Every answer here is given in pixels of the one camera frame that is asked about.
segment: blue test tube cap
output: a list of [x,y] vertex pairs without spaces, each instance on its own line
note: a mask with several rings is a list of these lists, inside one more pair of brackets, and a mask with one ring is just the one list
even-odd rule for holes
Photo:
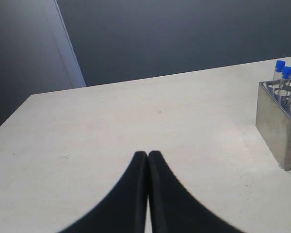
[[282,68],[285,66],[286,62],[285,61],[281,61],[281,60],[278,60],[276,62],[276,67],[275,67],[275,71],[276,72],[282,72]]
[[291,67],[283,67],[282,69],[282,77],[284,79],[288,79],[291,75]]

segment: table surface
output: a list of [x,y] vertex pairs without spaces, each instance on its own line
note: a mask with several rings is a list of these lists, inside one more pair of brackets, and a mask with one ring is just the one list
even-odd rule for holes
[[196,199],[241,230],[291,233],[291,174],[255,127],[258,82],[274,67],[30,96],[0,127],[0,233],[71,224],[106,196],[137,150],[162,151]]

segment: gray wall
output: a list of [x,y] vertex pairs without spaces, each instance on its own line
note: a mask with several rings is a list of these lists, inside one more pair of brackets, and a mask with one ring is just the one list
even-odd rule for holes
[[72,87],[41,1],[0,0],[0,124],[29,95]]
[[291,0],[58,0],[87,85],[291,56]]

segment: blue cap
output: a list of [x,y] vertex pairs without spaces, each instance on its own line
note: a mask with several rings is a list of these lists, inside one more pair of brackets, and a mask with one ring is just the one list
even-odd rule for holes
[[275,67],[275,71],[276,72],[282,72],[282,68],[285,66],[285,61],[280,61],[280,60],[278,60],[277,62],[276,62],[276,67]]
[[291,75],[291,67],[283,67],[282,69],[282,78],[288,79]]

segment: white table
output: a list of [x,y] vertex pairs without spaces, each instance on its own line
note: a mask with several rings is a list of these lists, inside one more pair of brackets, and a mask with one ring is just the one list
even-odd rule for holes
[[274,66],[30,96],[0,127],[0,233],[71,224],[105,197],[136,150],[162,151],[184,186],[234,226],[291,233],[291,174],[255,127],[258,82]]

